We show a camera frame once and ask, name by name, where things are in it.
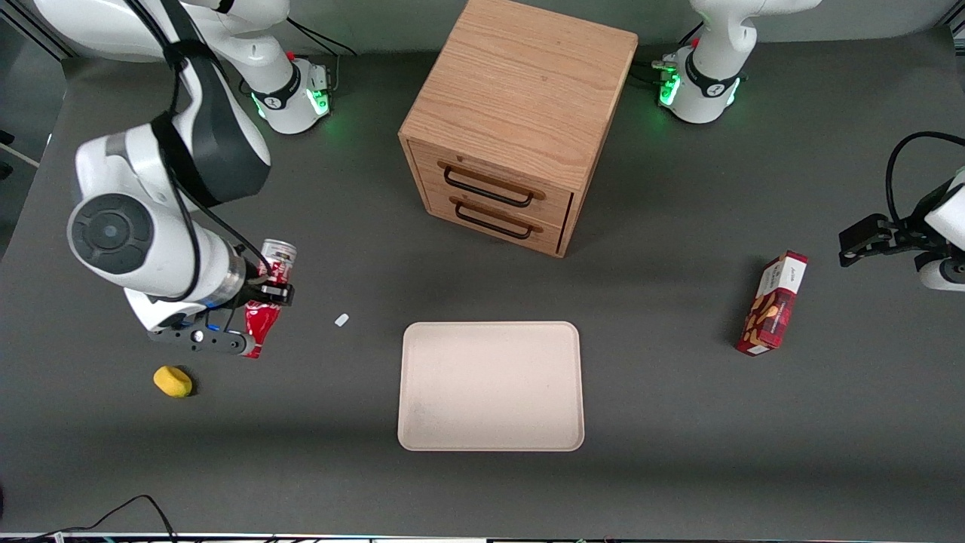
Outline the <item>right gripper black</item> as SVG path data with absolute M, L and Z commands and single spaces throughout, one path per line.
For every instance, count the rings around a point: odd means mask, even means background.
M 250 354 L 256 343 L 252 336 L 244 334 L 244 307 L 247 303 L 290 307 L 295 292 L 290 283 L 245 281 L 224 305 L 214 308 L 214 330 L 206 324 L 193 323 L 186 327 L 148 331 L 147 337 L 155 342 L 189 348 L 193 353 Z

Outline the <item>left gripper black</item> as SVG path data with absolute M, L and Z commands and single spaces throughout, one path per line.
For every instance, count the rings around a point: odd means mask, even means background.
M 850 267 L 872 256 L 919 252 L 916 262 L 948 258 L 948 185 L 942 183 L 899 222 L 882 213 L 869 214 L 838 233 L 838 261 Z

